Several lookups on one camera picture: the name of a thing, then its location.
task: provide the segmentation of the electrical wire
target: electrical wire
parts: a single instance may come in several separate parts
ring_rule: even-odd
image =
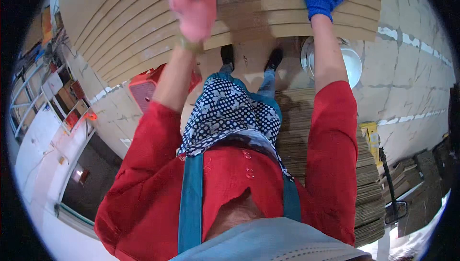
[[[29,177],[30,175],[32,174],[32,171],[34,171],[40,164],[41,162],[43,161],[43,158],[45,158],[46,155],[50,154],[51,152],[53,152],[56,148],[54,147],[53,143],[51,143],[51,146],[53,146],[53,150],[51,151],[48,151],[47,153],[43,154],[42,158],[40,159],[40,161],[38,161],[37,165],[34,166],[30,171],[29,171],[29,174],[27,174],[27,177],[26,177],[26,181],[24,181],[24,184],[22,186],[22,191],[24,191],[25,187],[26,187],[26,184],[27,184],[27,180],[29,180]]]

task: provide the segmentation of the wrist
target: wrist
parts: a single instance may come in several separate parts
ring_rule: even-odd
[[[314,14],[310,21],[312,28],[318,27],[319,25],[332,26],[331,18],[323,13]]]
[[[178,46],[184,50],[191,51],[193,54],[204,53],[203,42],[191,42],[189,39],[187,39],[187,37],[185,37],[182,34],[179,35]]]

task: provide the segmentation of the stack of cardboard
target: stack of cardboard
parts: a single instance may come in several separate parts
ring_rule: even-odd
[[[441,207],[442,189],[438,166],[431,151],[414,156],[414,161],[423,174],[423,183],[404,198],[408,203],[408,214],[399,220],[398,236],[411,234],[426,226]]]
[[[113,87],[168,62],[177,42],[168,0],[59,0],[72,46]],[[382,0],[345,0],[332,14],[337,36],[374,41]],[[205,50],[261,37],[313,35],[304,0],[219,5]]]
[[[305,184],[308,134],[314,98],[313,88],[280,91],[275,96],[283,115],[276,146],[283,164],[302,184]],[[356,163],[355,246],[358,247],[384,235],[385,201],[382,198],[382,186],[378,182],[379,173],[374,158],[359,126],[356,140],[359,155]]]
[[[390,169],[390,176],[393,181],[396,198],[422,182],[420,170],[412,158],[407,158],[398,162],[394,168]],[[386,176],[380,180],[380,184],[383,187],[383,198],[385,199],[385,203],[391,202],[390,189],[388,188]]]

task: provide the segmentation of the yellow object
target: yellow object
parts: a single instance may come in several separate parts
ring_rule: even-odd
[[[379,138],[379,134],[377,133],[377,123],[365,122],[365,123],[361,123],[360,127],[361,127],[362,134],[366,138],[366,141],[369,145],[369,151],[374,157],[375,164],[377,165],[377,168],[378,168],[382,166],[383,163],[382,161],[380,161],[380,156],[379,156],[380,138]]]

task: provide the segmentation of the black shoe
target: black shoe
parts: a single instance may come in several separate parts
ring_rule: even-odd
[[[220,56],[222,57],[222,63],[231,64],[232,71],[235,69],[235,56],[233,55],[233,45],[224,45],[220,48]]]
[[[268,58],[267,65],[265,66],[264,71],[268,68],[276,70],[278,65],[280,65],[281,60],[283,60],[283,50],[281,48],[275,48],[270,53],[270,57]]]

